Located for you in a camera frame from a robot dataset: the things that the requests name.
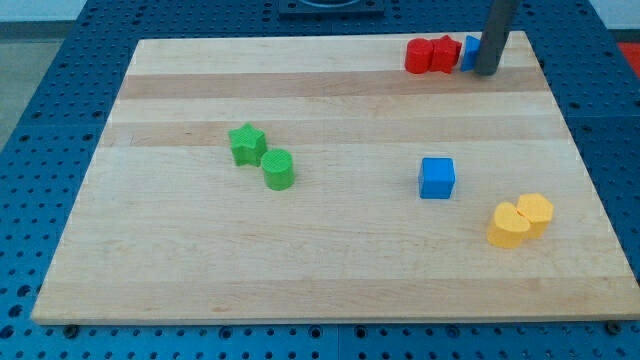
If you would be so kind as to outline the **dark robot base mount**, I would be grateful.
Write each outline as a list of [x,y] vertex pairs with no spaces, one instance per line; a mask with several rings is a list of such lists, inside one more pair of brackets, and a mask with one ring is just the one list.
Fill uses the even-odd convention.
[[280,18],[299,16],[381,15],[385,0],[278,0]]

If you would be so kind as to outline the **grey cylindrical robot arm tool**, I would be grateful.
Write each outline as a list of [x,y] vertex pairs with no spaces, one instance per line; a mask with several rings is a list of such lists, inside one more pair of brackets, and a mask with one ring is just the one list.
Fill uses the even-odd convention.
[[494,0],[484,26],[474,71],[481,76],[497,72],[520,0]]

